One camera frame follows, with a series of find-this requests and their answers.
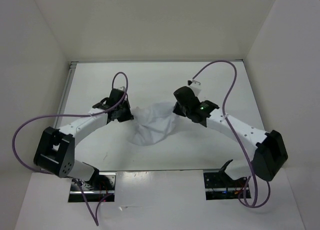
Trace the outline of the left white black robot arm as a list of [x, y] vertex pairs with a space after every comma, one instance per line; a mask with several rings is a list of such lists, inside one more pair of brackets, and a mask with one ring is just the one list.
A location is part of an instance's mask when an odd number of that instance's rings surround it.
[[87, 117], [60, 128], [47, 127], [42, 132], [33, 163], [59, 178], [76, 179], [88, 190], [100, 186], [110, 188], [109, 180], [100, 175], [98, 168], [76, 160], [76, 146], [112, 121], [122, 123], [133, 119], [127, 93], [113, 88], [108, 97], [92, 106]]

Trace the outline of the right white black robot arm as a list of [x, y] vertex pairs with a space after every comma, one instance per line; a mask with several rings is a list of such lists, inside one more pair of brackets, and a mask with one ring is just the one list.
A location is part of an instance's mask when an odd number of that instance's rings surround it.
[[178, 88], [174, 93], [176, 104], [173, 112], [220, 132], [237, 142], [241, 141], [247, 152], [253, 172], [260, 179], [270, 182], [288, 159], [288, 153], [282, 135], [276, 131], [266, 132], [254, 128], [237, 118], [223, 114], [215, 103], [201, 102], [189, 86]]

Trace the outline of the white skirt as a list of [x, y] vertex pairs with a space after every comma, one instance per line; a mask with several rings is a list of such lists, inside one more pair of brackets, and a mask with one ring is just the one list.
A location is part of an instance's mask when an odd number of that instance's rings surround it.
[[128, 142], [136, 146], [155, 145], [166, 139], [176, 128], [179, 116], [173, 113], [175, 103], [157, 102], [145, 108], [131, 110]]

